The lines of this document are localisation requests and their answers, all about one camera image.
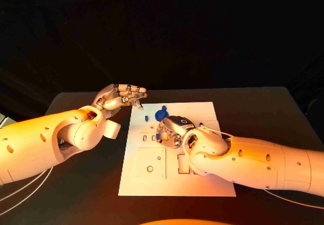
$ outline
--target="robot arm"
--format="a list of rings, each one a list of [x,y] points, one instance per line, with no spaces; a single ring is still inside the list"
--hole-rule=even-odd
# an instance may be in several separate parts
[[[252,188],[297,190],[324,196],[324,152],[229,134],[223,139],[222,132],[204,126],[196,128],[183,117],[164,118],[158,127],[171,136],[157,141],[173,148],[181,142],[189,165],[200,175],[215,174]]]
[[[92,149],[102,136],[115,139],[119,124],[107,118],[121,106],[143,109],[138,99],[145,97],[144,88],[111,84],[92,105],[0,128],[0,185],[32,177]]]

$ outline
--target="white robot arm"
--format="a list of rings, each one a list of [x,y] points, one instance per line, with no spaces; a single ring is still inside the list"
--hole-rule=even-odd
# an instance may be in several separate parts
[[[215,174],[252,188],[324,196],[324,152],[235,137],[204,126],[196,128],[180,116],[160,122],[157,142],[170,148],[183,146],[190,168],[203,176]]]
[[[92,149],[102,136],[115,139],[119,124],[108,118],[121,106],[141,110],[138,99],[145,97],[144,88],[111,84],[92,105],[0,128],[0,185],[32,177]]]

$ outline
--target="table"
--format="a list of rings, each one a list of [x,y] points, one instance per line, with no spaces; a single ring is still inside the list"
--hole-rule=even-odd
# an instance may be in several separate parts
[[[60,93],[46,114],[91,104],[95,95],[96,92]],[[141,102],[202,101],[215,104],[223,132],[295,148],[324,149],[284,87],[153,90]],[[131,107],[122,107],[111,119],[121,124],[118,138],[104,137],[92,150],[76,154],[53,168],[43,186],[0,217],[0,224],[131,225],[171,218],[206,219],[236,225],[324,222],[321,209],[297,205],[263,190],[238,184],[236,197],[118,196],[130,112]],[[35,186],[26,188],[26,193],[14,195],[10,201],[19,202],[33,189]]]

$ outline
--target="paper sheet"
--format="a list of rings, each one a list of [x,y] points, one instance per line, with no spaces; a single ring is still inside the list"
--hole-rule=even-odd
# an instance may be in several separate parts
[[[184,154],[183,148],[166,148],[153,140],[158,126],[154,115],[163,105],[168,115],[186,117],[196,127],[202,122],[204,126],[220,131],[212,102],[143,104],[143,111],[134,107],[118,195],[235,197],[232,182],[216,175],[200,176],[191,169],[187,174],[186,164],[181,164],[186,161],[180,156]]]

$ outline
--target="black backdrop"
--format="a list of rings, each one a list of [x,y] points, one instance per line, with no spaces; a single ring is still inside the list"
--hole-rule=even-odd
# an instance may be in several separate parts
[[[323,88],[321,7],[217,1],[0,1],[0,111],[43,115],[59,92]]]

